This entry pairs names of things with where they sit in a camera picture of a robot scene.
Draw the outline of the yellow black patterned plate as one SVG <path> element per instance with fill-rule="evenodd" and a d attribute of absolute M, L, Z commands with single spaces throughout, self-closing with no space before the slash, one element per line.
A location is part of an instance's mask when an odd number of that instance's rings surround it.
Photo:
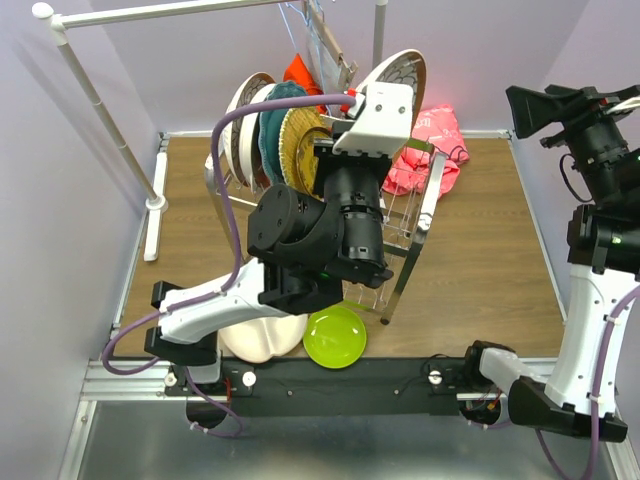
<path fill-rule="evenodd" d="M 329 139 L 330 131 L 324 127 L 312 127 L 300 139 L 296 152 L 296 168 L 304 191 L 313 195 L 318 159 L 314 154 L 316 139 Z"/>

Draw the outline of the woven bamboo plate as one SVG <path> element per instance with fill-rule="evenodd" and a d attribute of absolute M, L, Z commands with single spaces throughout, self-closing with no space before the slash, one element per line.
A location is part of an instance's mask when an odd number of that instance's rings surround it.
<path fill-rule="evenodd" d="M 302 193 L 306 192 L 298 176 L 296 152 L 302 135 L 312 127 L 326 128 L 317 109 L 293 108 L 285 115 L 279 135 L 279 161 L 284 183 Z"/>

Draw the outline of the teal scalloped plate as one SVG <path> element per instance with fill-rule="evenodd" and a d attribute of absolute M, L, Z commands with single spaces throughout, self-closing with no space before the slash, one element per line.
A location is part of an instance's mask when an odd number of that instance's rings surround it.
<path fill-rule="evenodd" d="M 306 96 L 306 90 L 294 81 L 285 81 L 275 85 L 267 95 L 267 100 Z M 271 184 L 284 182 L 279 161 L 279 135 L 282 122 L 288 109 L 276 109 L 259 114 L 258 147 L 261 154 L 264 173 Z"/>

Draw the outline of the grey swirl ceramic plate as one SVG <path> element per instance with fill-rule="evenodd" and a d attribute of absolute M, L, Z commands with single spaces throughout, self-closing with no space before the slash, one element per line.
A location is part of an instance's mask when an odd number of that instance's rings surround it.
<path fill-rule="evenodd" d="M 273 89 L 274 79 L 265 72 L 257 72 L 247 78 L 235 92 L 234 108 L 258 103 L 266 99 Z M 259 186 L 261 166 L 257 150 L 258 114 L 253 113 L 232 123 L 232 165 L 237 180 L 256 192 Z"/>

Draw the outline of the floral brown rim plate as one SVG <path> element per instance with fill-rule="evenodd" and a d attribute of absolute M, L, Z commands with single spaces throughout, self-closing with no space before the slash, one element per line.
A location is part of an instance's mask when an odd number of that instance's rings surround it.
<path fill-rule="evenodd" d="M 416 123 L 422 107 L 428 80 L 427 63 L 423 54 L 416 49 L 400 51 L 376 66 L 356 87 L 363 92 L 371 82 L 408 85 L 413 90 L 412 117 Z"/>
<path fill-rule="evenodd" d="M 266 72 L 256 72 L 246 78 L 236 89 L 228 104 L 226 113 L 251 102 L 254 96 L 265 86 L 273 84 L 274 79 Z M 243 186 L 249 183 L 241 168 L 240 162 L 240 133 L 244 118 L 235 119 L 227 124 L 222 133 L 223 148 L 227 164 L 234 178 Z"/>

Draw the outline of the lime green plate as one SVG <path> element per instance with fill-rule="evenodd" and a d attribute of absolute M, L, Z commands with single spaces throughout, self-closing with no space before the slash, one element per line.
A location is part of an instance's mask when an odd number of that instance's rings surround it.
<path fill-rule="evenodd" d="M 353 365 L 362 356 L 367 331 L 358 314 L 334 305 L 309 316 L 302 342 L 317 365 L 338 370 Z"/>

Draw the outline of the white divided plate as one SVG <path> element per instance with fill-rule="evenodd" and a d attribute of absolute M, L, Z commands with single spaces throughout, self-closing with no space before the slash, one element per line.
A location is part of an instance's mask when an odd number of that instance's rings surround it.
<path fill-rule="evenodd" d="M 309 315 L 261 317 L 221 329 L 224 346 L 249 363 L 265 363 L 292 351 L 302 340 Z"/>

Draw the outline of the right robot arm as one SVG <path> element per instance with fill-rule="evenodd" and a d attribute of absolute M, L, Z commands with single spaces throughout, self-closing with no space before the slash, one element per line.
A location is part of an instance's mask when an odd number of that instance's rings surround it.
<path fill-rule="evenodd" d="M 638 108 L 639 88 L 511 86 L 506 95 L 518 138 L 561 124 L 540 143 L 568 148 L 591 198 L 568 223 L 571 295 L 550 377 L 535 374 L 506 346 L 477 341 L 467 349 L 460 379 L 474 392 L 495 385 L 506 394 L 516 425 L 620 443 L 628 427 L 616 415 L 616 371 L 639 295 L 639 152 L 629 149 L 617 123 Z"/>

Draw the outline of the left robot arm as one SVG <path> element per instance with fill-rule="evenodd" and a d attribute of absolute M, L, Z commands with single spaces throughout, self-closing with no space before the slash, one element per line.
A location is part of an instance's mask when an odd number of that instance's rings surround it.
<path fill-rule="evenodd" d="M 160 315 L 147 329 L 147 353 L 189 368 L 201 395 L 222 380 L 215 365 L 218 331 L 259 318 L 315 313 L 343 299 L 346 282 L 376 289 L 393 273 L 384 255 L 380 189 L 392 165 L 384 153 L 337 153 L 315 141 L 318 167 L 311 195 L 276 184 L 248 219 L 250 261 L 237 272 L 196 287 L 154 288 Z"/>

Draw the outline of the steel two-tier dish rack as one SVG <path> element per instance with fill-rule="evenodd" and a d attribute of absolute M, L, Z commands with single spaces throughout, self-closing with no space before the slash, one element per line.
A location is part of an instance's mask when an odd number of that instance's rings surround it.
<path fill-rule="evenodd" d="M 221 188 L 228 189 L 229 201 L 235 212 L 250 213 L 257 206 L 264 189 L 259 187 L 255 192 L 242 186 L 234 179 L 231 169 L 226 167 L 224 154 L 219 154 L 223 181 L 218 182 L 214 173 L 213 160 L 204 162 L 204 179 L 208 194 L 213 202 L 219 222 L 223 227 L 228 244 L 233 246 L 231 229 L 224 219 L 225 211 L 221 198 Z M 419 179 L 417 184 L 423 186 L 422 191 L 412 189 L 409 194 L 401 196 L 397 191 L 384 191 L 380 200 L 383 212 L 383 238 L 385 259 L 389 267 L 396 271 L 396 278 L 387 287 L 368 289 L 352 284 L 344 286 L 344 302 L 351 307 L 376 315 L 383 325 L 391 323 L 401 296 L 417 264 L 417 260 L 426 242 L 438 199 L 437 193 L 430 193 L 430 187 L 439 188 L 441 178 L 432 177 L 429 172 L 415 172 Z"/>

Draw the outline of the orange garment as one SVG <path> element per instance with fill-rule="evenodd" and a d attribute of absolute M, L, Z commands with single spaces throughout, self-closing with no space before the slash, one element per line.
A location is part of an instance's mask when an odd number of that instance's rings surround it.
<path fill-rule="evenodd" d="M 316 83 L 301 55 L 297 53 L 283 74 L 283 81 L 292 81 L 301 86 L 309 95 L 322 95 L 323 90 Z"/>

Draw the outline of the pink patterned garment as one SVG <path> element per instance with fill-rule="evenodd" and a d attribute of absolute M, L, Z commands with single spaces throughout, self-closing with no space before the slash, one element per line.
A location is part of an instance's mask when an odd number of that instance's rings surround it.
<path fill-rule="evenodd" d="M 432 158 L 446 158 L 438 197 L 449 193 L 460 174 L 461 166 L 470 160 L 454 108 L 441 104 L 422 110 L 414 125 L 412 139 L 429 143 L 430 151 L 404 147 L 395 160 L 382 189 L 392 195 L 422 193 L 430 173 Z"/>

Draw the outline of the black base bar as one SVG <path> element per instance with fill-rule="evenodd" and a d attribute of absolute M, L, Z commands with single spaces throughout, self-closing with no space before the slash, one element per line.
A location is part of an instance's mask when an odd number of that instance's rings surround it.
<path fill-rule="evenodd" d="M 231 401 L 244 418 L 293 416 L 452 415 L 469 399 L 490 399 L 495 388 L 471 376 L 461 357 L 361 358 L 332 370 L 308 358 L 249 364 L 231 357 L 221 379 L 199 388 Z"/>

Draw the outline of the white clothes rail frame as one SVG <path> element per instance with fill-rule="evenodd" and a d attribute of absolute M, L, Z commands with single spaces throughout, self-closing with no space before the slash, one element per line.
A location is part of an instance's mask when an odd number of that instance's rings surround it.
<path fill-rule="evenodd" d="M 80 87 L 104 93 L 126 137 L 133 121 L 160 132 L 203 130 L 221 118 L 240 78 L 276 72 L 293 55 L 278 4 L 309 14 L 319 37 L 324 1 L 38 1 L 32 14 L 46 25 Z"/>

